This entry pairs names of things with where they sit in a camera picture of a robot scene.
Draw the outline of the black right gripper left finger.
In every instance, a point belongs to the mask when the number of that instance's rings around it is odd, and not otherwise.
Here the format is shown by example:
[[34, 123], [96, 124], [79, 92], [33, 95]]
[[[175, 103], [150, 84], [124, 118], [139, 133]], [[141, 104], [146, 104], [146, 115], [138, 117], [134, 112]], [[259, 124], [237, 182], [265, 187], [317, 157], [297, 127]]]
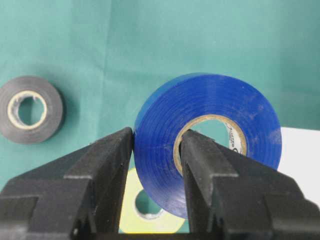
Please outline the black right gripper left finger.
[[117, 233], [132, 153], [125, 127], [10, 179], [0, 193], [3, 240], [89, 240]]

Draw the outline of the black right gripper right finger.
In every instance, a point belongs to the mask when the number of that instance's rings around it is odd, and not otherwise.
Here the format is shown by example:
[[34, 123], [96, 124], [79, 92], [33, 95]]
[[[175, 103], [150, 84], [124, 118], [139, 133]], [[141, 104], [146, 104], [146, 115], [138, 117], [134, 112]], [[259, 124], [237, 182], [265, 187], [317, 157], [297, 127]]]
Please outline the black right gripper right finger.
[[317, 240], [320, 210], [296, 181], [196, 131], [180, 158], [189, 230], [210, 240]]

